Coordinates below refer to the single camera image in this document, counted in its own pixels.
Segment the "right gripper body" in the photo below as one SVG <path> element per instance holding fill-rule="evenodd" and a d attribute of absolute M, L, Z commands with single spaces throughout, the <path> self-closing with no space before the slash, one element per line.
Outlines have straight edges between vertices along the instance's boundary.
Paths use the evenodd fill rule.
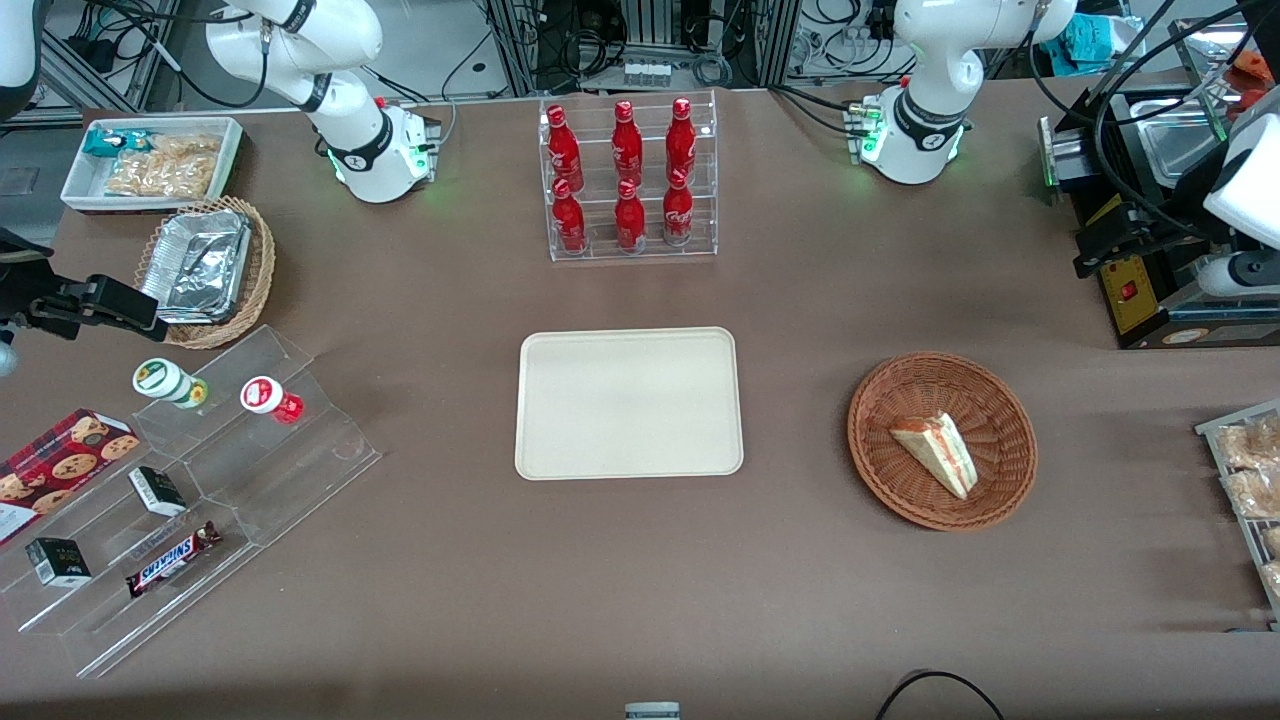
<path fill-rule="evenodd" d="M 51 247 L 13 232 L 1 233 L 1 318 L 46 333 L 64 333 L 65 322 L 37 316 L 33 307 L 58 301 L 65 281 L 52 269 Z"/>

